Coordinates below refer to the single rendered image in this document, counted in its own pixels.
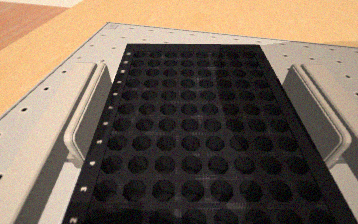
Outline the grey flat base plate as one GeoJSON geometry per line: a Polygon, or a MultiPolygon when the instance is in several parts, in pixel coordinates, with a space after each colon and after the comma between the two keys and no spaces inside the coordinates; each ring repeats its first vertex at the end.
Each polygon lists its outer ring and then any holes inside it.
{"type": "MultiPolygon", "coordinates": [[[[127,43],[259,44],[283,84],[293,64],[322,64],[358,104],[358,47],[106,22],[0,115],[0,179],[76,62],[105,63],[111,81],[127,43]]],[[[64,163],[38,224],[58,224],[78,170],[64,163]]],[[[347,164],[330,172],[358,221],[358,180],[347,164]]]]}

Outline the black well plate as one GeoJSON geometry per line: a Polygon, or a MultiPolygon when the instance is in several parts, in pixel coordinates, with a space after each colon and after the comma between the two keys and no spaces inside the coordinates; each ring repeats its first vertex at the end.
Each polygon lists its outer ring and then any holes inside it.
{"type": "Polygon", "coordinates": [[[358,224],[259,44],[128,44],[61,224],[358,224]]]}

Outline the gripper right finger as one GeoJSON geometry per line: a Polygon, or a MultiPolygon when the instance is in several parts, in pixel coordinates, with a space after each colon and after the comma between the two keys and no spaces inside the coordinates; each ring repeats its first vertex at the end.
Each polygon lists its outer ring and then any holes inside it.
{"type": "Polygon", "coordinates": [[[328,169],[358,180],[358,104],[322,64],[293,64],[282,84],[328,169]]]}

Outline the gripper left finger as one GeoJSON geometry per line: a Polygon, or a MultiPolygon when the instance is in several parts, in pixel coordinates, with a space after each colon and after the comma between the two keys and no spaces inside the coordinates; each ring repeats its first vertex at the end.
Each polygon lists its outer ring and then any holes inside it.
{"type": "Polygon", "coordinates": [[[65,162],[81,169],[112,81],[105,63],[74,64],[0,180],[0,224],[38,224],[65,162]]]}

